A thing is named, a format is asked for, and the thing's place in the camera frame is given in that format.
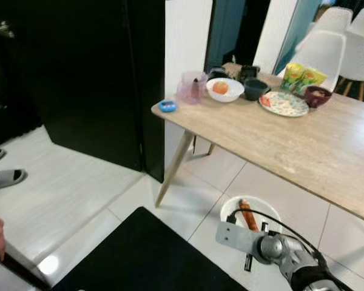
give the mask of black bowl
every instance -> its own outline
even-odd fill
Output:
[[[247,100],[256,101],[261,95],[264,95],[271,88],[264,82],[256,78],[246,79],[244,81],[244,93]]]

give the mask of floral plate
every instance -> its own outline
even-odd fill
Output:
[[[309,112],[305,100],[285,92],[268,92],[259,98],[259,103],[268,111],[288,117],[299,117]]]

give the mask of wooden table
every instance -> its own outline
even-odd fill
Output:
[[[281,79],[259,74],[272,88]],[[333,94],[300,118],[264,110],[239,98],[219,103],[205,96],[197,105],[180,104],[152,112],[185,129],[158,195],[158,207],[194,135],[222,147],[364,219],[364,102]]]

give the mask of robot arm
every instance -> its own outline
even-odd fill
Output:
[[[296,238],[275,232],[253,232],[221,222],[216,241],[251,254],[262,264],[276,264],[294,291],[341,291]]]

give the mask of table leg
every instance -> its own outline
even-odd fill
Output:
[[[193,139],[193,155],[195,153],[195,144],[197,143],[197,136],[195,135],[194,136],[194,139]]]
[[[360,83],[359,100],[364,101],[364,81]]]
[[[211,146],[209,147],[209,150],[207,151],[207,155],[210,156],[213,152],[214,149],[214,144],[211,144]]]
[[[184,155],[186,154],[189,146],[193,140],[194,135],[187,130],[184,131],[180,144],[178,145],[177,151],[174,154],[174,157],[171,160],[170,166],[164,176],[164,181],[162,184],[162,188],[160,189],[159,195],[157,200],[155,201],[155,207],[158,208],[160,202],[162,201],[163,197],[165,196],[172,178],[174,178],[175,173],[177,172],[178,168],[181,165]]]

